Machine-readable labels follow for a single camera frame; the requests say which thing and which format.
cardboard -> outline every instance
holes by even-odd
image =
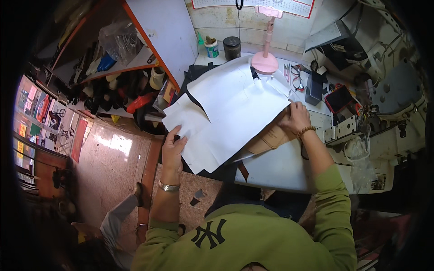
[[[163,95],[163,99],[168,102],[170,104],[170,101],[173,98],[173,94],[175,93],[176,88],[175,85],[173,85],[173,83],[171,81],[169,81],[167,83],[164,95]]]
[[[269,125],[267,125],[257,136],[247,143],[247,150],[253,154],[260,154],[267,150],[276,149],[278,146],[296,139],[297,136],[291,131],[277,125],[280,120],[288,120],[289,115],[281,114],[277,116]]]

ny logo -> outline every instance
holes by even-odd
[[[215,248],[216,246],[217,246],[217,244],[216,244],[216,242],[214,241],[214,239],[213,239],[213,237],[217,240],[217,242],[219,243],[219,244],[221,244],[221,243],[223,243],[224,242],[224,238],[223,238],[223,236],[221,236],[221,233],[220,233],[220,231],[221,231],[221,227],[223,226],[223,224],[226,222],[226,220],[225,219],[220,219],[220,223],[218,224],[218,227],[217,227],[217,233],[213,233],[210,229],[211,229],[211,223],[212,223],[213,221],[209,221],[209,222],[207,222],[207,229],[203,229],[202,227],[197,227],[196,228],[196,231],[197,231],[197,234],[196,234],[196,236],[194,236],[193,237],[193,239],[192,239],[192,241],[193,242],[196,242],[195,243],[195,245],[198,247],[198,248],[201,248],[201,244],[202,244],[202,241],[205,239],[205,237],[208,237],[208,240],[210,240],[210,249],[213,249],[213,248]]]

red phone case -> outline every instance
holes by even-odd
[[[327,95],[327,96],[325,96],[324,97],[324,101],[325,101],[325,104],[327,104],[327,107],[330,109],[330,111],[333,113],[333,114],[337,114],[337,113],[339,113],[340,111],[342,111],[347,105],[349,105],[350,103],[352,103],[352,101],[354,100],[354,98],[352,98],[346,105],[344,105],[344,106],[342,106],[342,108],[341,109],[339,109],[338,111],[336,111],[336,112],[334,112],[333,111],[333,109],[332,109],[332,107],[330,106],[330,104],[329,104],[329,101],[327,100],[327,97],[329,96],[329,95]]]

silver bracelet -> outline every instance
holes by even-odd
[[[160,187],[161,189],[163,189],[166,192],[176,192],[176,191],[179,191],[179,188],[181,187],[181,184],[177,185],[177,186],[170,186],[170,185],[167,185],[167,184],[163,184],[160,181],[160,179],[158,179],[158,187]]]

hand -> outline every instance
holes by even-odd
[[[299,133],[303,128],[310,126],[310,116],[306,106],[301,102],[293,102],[289,105],[290,117],[288,121],[280,121],[279,126],[291,130],[294,134]]]
[[[182,172],[181,152],[184,149],[185,144],[187,144],[187,137],[184,136],[182,139],[174,142],[174,137],[179,130],[181,130],[180,125],[167,134],[166,142],[162,148],[163,172]]]

